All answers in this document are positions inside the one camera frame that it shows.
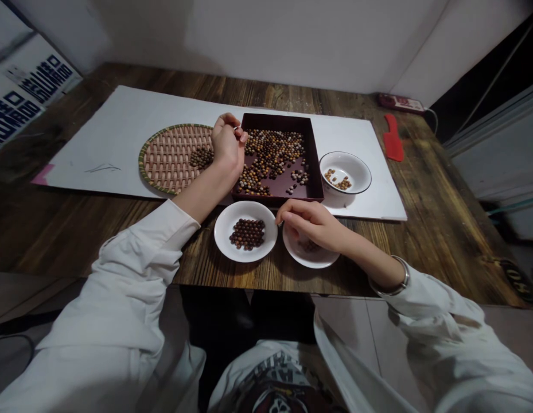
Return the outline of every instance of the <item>hand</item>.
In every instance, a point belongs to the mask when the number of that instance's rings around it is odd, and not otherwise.
[[[320,247],[339,253],[348,244],[349,233],[353,233],[317,202],[287,201],[276,215],[276,224],[282,221],[296,239],[301,232]]]
[[[234,115],[225,113],[216,121],[211,136],[215,151],[213,163],[220,165],[234,183],[243,171],[245,142],[248,138],[240,125],[241,122]]]

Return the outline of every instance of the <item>dark red tray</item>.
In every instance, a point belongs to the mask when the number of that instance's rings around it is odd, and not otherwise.
[[[320,162],[318,160],[318,152],[316,152],[316,142],[314,140],[314,131],[312,130],[312,122],[309,118],[298,118],[296,116],[281,116],[281,115],[262,115],[262,114],[243,114],[242,129],[244,131],[249,129],[274,130],[281,132],[297,132],[304,136],[304,144],[306,154],[306,162],[309,165],[308,173],[310,174],[308,185],[298,185],[293,190],[293,195],[288,195],[285,190],[296,183],[291,179],[291,173],[286,171],[279,175],[276,180],[265,178],[262,180],[263,185],[270,187],[270,193],[273,196],[247,195],[243,192],[237,193],[238,184],[232,188],[232,198],[234,201],[256,201],[261,204],[272,207],[281,207],[288,199],[300,199],[305,201],[324,200],[324,187],[322,185],[322,177],[320,172]],[[255,160],[255,156],[245,156],[246,165],[250,166]],[[304,169],[301,166],[302,157],[296,159],[294,165],[290,170]]]

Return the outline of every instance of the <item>white bowl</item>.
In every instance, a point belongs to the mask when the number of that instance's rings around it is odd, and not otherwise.
[[[303,248],[303,244],[310,241],[310,239],[303,233],[299,234],[299,239],[296,240],[294,237],[289,234],[287,230],[287,224],[283,225],[283,243],[289,251],[289,254],[297,261],[299,264],[304,265],[309,268],[325,268],[333,264],[337,258],[339,258],[338,253],[328,251],[325,248],[317,246],[317,249],[314,251],[307,252]]]
[[[337,178],[333,183],[325,177],[325,173],[334,169],[331,179]],[[360,158],[346,152],[329,152],[320,159],[320,171],[324,188],[331,194],[356,195],[364,192],[371,185],[371,172],[368,166]],[[345,176],[352,186],[347,190],[336,188],[334,184],[341,182]]]
[[[234,232],[234,225],[240,219],[250,219],[254,221],[264,221],[264,243],[260,247],[253,248],[252,251],[245,251],[243,248],[237,249],[230,242],[230,235]],[[226,207],[215,223],[215,242],[220,252],[226,257],[237,262],[253,262],[264,258],[278,238],[278,226],[276,218],[272,212],[264,205],[253,201],[239,201]]]

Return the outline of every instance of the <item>round woven basket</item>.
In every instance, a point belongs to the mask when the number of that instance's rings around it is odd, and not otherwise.
[[[144,180],[154,188],[178,195],[199,176],[190,166],[190,154],[198,148],[212,149],[211,126],[184,123],[169,126],[149,138],[138,156]]]

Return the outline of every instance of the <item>white paper sheet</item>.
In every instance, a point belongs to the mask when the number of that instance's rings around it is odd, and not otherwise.
[[[367,120],[244,108],[125,86],[119,86],[112,93],[34,182],[60,188],[167,198],[167,194],[156,191],[140,177],[138,154],[142,145],[157,131],[174,124],[212,126],[224,112],[232,112],[238,119],[246,112],[310,118],[319,157],[331,151],[346,151],[362,159],[372,174],[369,189],[350,201],[347,197],[339,199],[326,193],[324,205],[331,213],[407,220],[384,154]]]

